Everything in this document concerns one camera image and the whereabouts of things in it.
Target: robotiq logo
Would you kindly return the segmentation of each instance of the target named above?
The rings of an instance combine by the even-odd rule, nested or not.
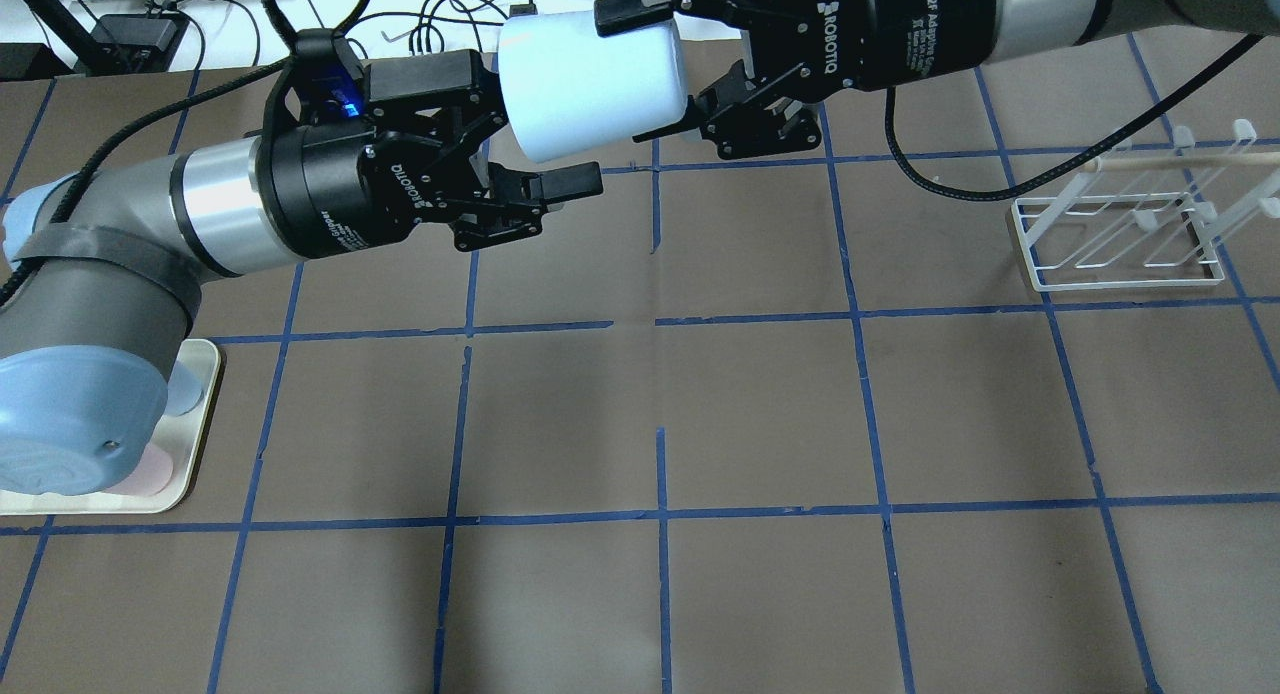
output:
[[[404,174],[403,164],[392,165],[392,174],[396,175],[397,182],[399,182],[401,187],[404,188],[404,193],[408,195],[408,198],[413,200],[413,207],[430,206],[426,204],[425,198],[422,198],[422,195],[417,192],[417,187],[415,187],[413,181],[408,178],[408,174]]]
[[[823,15],[823,47],[827,51],[826,74],[840,70],[840,20],[836,18],[840,3],[818,3],[818,14]]]

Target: white cup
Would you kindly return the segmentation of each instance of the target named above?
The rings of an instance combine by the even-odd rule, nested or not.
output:
[[[600,37],[594,12],[513,15],[498,74],[516,141],[535,163],[675,124],[689,101],[675,20]]]

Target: robotic arm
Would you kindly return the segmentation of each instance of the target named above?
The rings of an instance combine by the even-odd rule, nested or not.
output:
[[[744,29],[749,56],[637,138],[696,129],[722,157],[817,147],[812,106],[845,88],[1157,24],[1280,35],[1280,0],[602,0],[596,35],[677,13]],[[508,115],[479,52],[365,67],[343,28],[285,26],[293,56],[261,133],[99,174],[67,222],[51,220],[72,182],[9,207],[9,259],[38,273],[0,297],[0,489],[83,494],[133,471],[207,280],[397,243],[421,223],[474,251],[603,192],[595,164],[485,161]]]

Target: black metal bar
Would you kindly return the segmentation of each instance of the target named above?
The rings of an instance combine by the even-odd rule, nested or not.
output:
[[[49,24],[50,29],[67,44],[68,47],[79,58],[81,64],[88,68],[91,74],[122,74],[124,73],[123,61],[116,61],[116,59],[109,52],[102,51],[102,45],[96,41],[79,22],[59,3],[58,0],[22,0],[31,6],[33,14],[36,14],[45,24]]]

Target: white cylinder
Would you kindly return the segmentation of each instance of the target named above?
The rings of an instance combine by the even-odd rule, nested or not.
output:
[[[498,73],[516,141],[535,163],[675,124],[689,101],[672,20],[600,37],[594,12],[516,15],[499,37]]]

